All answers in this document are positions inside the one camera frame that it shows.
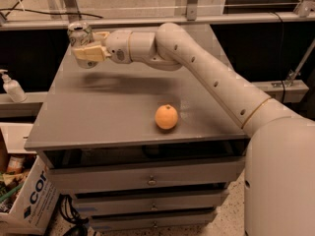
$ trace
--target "orange fruit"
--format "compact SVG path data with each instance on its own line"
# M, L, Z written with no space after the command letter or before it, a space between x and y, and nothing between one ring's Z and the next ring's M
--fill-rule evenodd
M173 128L178 121L178 114L174 107L171 105L162 105L157 109L156 112L156 123L157 125L164 129L169 130Z

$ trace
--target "desk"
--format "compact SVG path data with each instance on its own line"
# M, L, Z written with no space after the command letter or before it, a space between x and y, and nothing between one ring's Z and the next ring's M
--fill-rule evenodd
M186 29L230 67L209 26ZM162 132L155 113L166 103L177 109L179 121ZM108 231L209 222L244 167L227 142L243 139L186 68L164 72L108 60L86 70L68 49L26 149L37 151L49 179L75 199L91 226ZM156 156L161 147L164 154Z

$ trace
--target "silver can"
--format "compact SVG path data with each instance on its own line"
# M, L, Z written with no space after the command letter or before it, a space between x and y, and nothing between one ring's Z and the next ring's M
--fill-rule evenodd
M87 45L93 42L92 28L87 22L73 22L68 26L68 37L72 47ZM97 65L95 61L77 59L78 65L83 68L92 68Z

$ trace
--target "floor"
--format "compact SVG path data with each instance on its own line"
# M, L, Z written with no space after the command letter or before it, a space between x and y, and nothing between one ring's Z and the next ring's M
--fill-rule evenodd
M12 8L18 0L0 0L0 8ZM87 13L102 15L107 18L139 18L139 17L172 17L185 13L186 0L79 0L79 4ZM204 10L200 13L219 14L221 11L221 0L199 0ZM23 0L23 6L17 8L34 10L55 10L62 8L59 0ZM65 16L49 16L30 12L12 12L8 15L8 20L58 20ZM229 185L230 195L225 200L223 206L217 209L218 215L213 223L207 226L191 225L185 227L166 227L155 229L144 229L134 231L108 232L107 236L241 236L243 235L244 221L244 173L240 175L236 182ZM50 221L47 228L47 235L61 236L70 227L57 212ZM89 229L89 236L95 233Z

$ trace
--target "gray tabletop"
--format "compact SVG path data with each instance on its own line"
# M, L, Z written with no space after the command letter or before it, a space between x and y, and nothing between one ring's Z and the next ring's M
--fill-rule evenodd
M209 26L186 29L230 67ZM155 113L167 103L177 109L179 120L174 129L163 132L155 123ZM25 148L103 148L244 137L185 67L164 72L142 63L106 60L83 69L69 48Z

